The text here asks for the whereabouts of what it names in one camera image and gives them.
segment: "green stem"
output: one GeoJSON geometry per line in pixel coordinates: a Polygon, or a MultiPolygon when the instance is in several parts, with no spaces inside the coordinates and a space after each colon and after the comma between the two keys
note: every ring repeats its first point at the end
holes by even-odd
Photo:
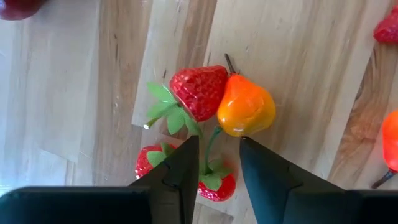
{"type": "Polygon", "coordinates": [[[211,151],[211,147],[214,143],[214,140],[217,138],[218,134],[221,133],[223,131],[223,129],[220,126],[217,126],[214,131],[213,134],[211,135],[211,138],[209,140],[209,144],[207,145],[206,151],[205,151],[205,174],[209,174],[211,173],[211,169],[209,167],[209,154],[211,151]]]}
{"type": "Polygon", "coordinates": [[[154,125],[154,123],[160,119],[159,118],[152,118],[150,121],[146,122],[146,124],[144,124],[144,129],[148,130],[150,127],[152,127],[152,125],[154,125]]]}
{"type": "Polygon", "coordinates": [[[224,54],[226,63],[228,64],[229,70],[231,73],[236,73],[234,67],[232,66],[231,59],[227,53],[224,54]]]}

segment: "plastic stem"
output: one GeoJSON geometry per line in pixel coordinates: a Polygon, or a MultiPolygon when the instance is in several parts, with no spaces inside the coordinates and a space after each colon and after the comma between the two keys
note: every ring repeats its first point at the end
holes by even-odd
{"type": "MultiPolygon", "coordinates": [[[[180,106],[178,103],[173,103],[170,106],[168,106],[164,111],[168,111],[169,109],[175,107],[175,106],[180,106]]],[[[158,118],[152,118],[150,121],[146,122],[142,127],[144,127],[144,129],[148,130],[150,127],[152,127],[152,125],[154,125],[154,123],[160,119],[161,117],[158,118]]]]}
{"type": "Polygon", "coordinates": [[[144,124],[144,129],[148,130],[159,118],[152,118],[150,121],[144,124]]]}
{"type": "Polygon", "coordinates": [[[228,64],[230,72],[231,73],[236,73],[234,67],[232,66],[231,59],[229,58],[228,54],[225,53],[224,56],[225,56],[225,59],[226,59],[226,63],[228,64]]]}
{"type": "Polygon", "coordinates": [[[393,177],[397,172],[389,169],[388,172],[386,174],[384,174],[383,177],[381,177],[380,180],[376,181],[374,184],[372,184],[371,188],[372,189],[376,189],[378,187],[380,187],[382,184],[384,184],[387,180],[391,179],[391,177],[393,177]]]}
{"type": "Polygon", "coordinates": [[[223,131],[223,129],[219,126],[217,126],[214,131],[213,134],[211,135],[211,138],[209,140],[209,144],[207,145],[206,151],[205,151],[205,174],[209,174],[211,173],[211,169],[209,167],[209,154],[211,151],[211,147],[214,143],[214,140],[217,138],[218,134],[221,133],[223,131]]]}

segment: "black plastic part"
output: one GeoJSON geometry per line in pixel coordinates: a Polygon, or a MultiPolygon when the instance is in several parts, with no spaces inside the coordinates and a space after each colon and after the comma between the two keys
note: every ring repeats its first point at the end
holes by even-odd
{"type": "Polygon", "coordinates": [[[0,198],[0,223],[152,223],[148,189],[27,187],[0,198]]]}
{"type": "Polygon", "coordinates": [[[258,223],[345,223],[345,191],[248,137],[240,145],[243,178],[258,223]]]}

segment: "strawberry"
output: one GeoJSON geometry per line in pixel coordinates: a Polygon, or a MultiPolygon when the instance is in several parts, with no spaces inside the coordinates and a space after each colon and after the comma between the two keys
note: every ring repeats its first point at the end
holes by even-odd
{"type": "Polygon", "coordinates": [[[379,42],[398,43],[398,6],[377,25],[373,36],[379,42]]]}
{"type": "Polygon", "coordinates": [[[236,188],[231,169],[225,165],[222,159],[214,159],[208,162],[211,145],[220,132],[222,132],[222,129],[216,127],[210,138],[205,151],[205,161],[200,166],[198,184],[198,193],[214,202],[223,202],[229,199],[236,188]]]}
{"type": "Polygon", "coordinates": [[[179,71],[170,81],[170,90],[164,85],[148,83],[149,91],[159,101],[147,111],[147,116],[152,119],[144,128],[149,129],[165,116],[170,134],[186,125],[192,134],[201,137],[197,122],[206,121],[217,112],[227,79],[226,69],[215,65],[179,71]]]}
{"type": "Polygon", "coordinates": [[[167,156],[169,156],[175,146],[162,143],[156,146],[146,146],[143,147],[137,158],[136,162],[136,177],[140,179],[142,176],[146,175],[159,165],[167,156]]]}
{"type": "Polygon", "coordinates": [[[214,176],[213,179],[221,179],[221,183],[217,184],[220,186],[217,187],[214,183],[209,183],[209,181],[219,182],[219,180],[209,180],[208,177],[201,176],[201,181],[198,184],[198,194],[214,202],[223,202],[229,199],[234,194],[236,188],[234,177],[231,174],[223,178],[217,176],[215,173],[212,175],[214,176]]]}
{"type": "Polygon", "coordinates": [[[176,73],[170,89],[195,121],[210,119],[224,96],[228,73],[221,65],[188,68],[176,73]]]}

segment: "wood plank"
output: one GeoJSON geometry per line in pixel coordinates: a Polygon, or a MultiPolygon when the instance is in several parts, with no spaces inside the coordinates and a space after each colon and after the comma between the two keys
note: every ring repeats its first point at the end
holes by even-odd
{"type": "MultiPolygon", "coordinates": [[[[154,2],[132,116],[133,124],[142,126],[147,120],[147,109],[155,102],[146,90],[147,82],[164,83],[168,86],[171,77],[181,68],[203,65],[216,2],[154,2]]],[[[163,120],[153,128],[162,134],[168,134],[163,120]]],[[[174,137],[185,139],[187,130],[184,129],[174,137]]]]}
{"type": "MultiPolygon", "coordinates": [[[[398,49],[394,48],[396,51],[394,58],[396,58],[398,54],[398,49]]],[[[393,74],[394,78],[392,80],[391,92],[388,99],[388,105],[385,110],[384,117],[386,117],[390,112],[396,110],[398,107],[398,98],[396,97],[398,91],[398,68],[395,67],[393,70],[389,70],[387,74],[382,74],[382,76],[386,75],[387,77],[393,74]]],[[[356,189],[368,189],[369,186],[382,177],[387,172],[387,166],[384,163],[384,159],[382,156],[382,144],[381,144],[381,132],[379,132],[374,147],[372,149],[372,153],[368,157],[366,163],[363,166],[363,170],[360,173],[354,188],[356,189]]],[[[380,186],[380,189],[394,189],[396,190],[398,186],[398,179],[397,177],[392,178],[385,184],[380,186]]]]}
{"type": "Polygon", "coordinates": [[[377,44],[369,60],[361,88],[328,178],[352,189],[376,147],[381,123],[389,107],[392,81],[396,76],[398,48],[377,44]]]}
{"type": "Polygon", "coordinates": [[[51,1],[17,25],[14,42],[9,103],[21,104],[13,115],[25,126],[20,137],[73,162],[82,132],[97,5],[95,0],[51,1]]]}
{"type": "Polygon", "coordinates": [[[152,1],[102,1],[95,185],[128,185],[142,129],[131,125],[152,1]]]}
{"type": "Polygon", "coordinates": [[[7,174],[8,169],[3,164],[5,164],[6,158],[7,124],[10,123],[8,116],[9,90],[12,80],[11,68],[16,25],[17,22],[0,21],[0,30],[6,31],[6,35],[0,35],[0,194],[9,191],[12,184],[12,180],[7,174]]]}
{"type": "Polygon", "coordinates": [[[20,185],[63,186],[66,184],[68,161],[41,149],[32,149],[20,185]]]}
{"type": "Polygon", "coordinates": [[[193,224],[230,224],[232,221],[233,217],[231,215],[221,213],[199,203],[195,204],[192,221],[193,224]]]}

